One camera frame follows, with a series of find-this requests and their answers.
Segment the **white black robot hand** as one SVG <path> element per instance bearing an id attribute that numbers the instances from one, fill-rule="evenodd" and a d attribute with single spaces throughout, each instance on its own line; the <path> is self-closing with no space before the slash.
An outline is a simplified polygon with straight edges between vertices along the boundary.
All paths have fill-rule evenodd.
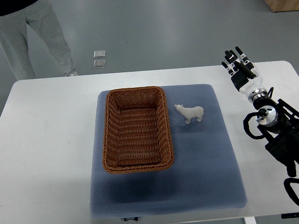
<path id="1" fill-rule="evenodd" d="M 258 69 L 239 47 L 236 46 L 235 51 L 226 50 L 225 59 L 226 62 L 221 64 L 230 75 L 234 87 L 250 102 L 253 102 L 255 95 L 266 92 Z"/>

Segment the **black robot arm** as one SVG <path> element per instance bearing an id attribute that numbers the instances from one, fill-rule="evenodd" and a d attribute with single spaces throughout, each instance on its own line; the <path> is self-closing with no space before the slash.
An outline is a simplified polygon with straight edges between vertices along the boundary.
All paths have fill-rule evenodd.
<path id="1" fill-rule="evenodd" d="M 265 149 L 280 163 L 286 166 L 288 178 L 284 188 L 288 196 L 298 205 L 299 197 L 291 184 L 299 183 L 296 164 L 299 162 L 299 112 L 282 99 L 276 103 L 269 91 L 257 89 L 249 94 L 256 112 L 249 113 L 243 120 L 243 129 L 252 139 L 265 138 Z"/>

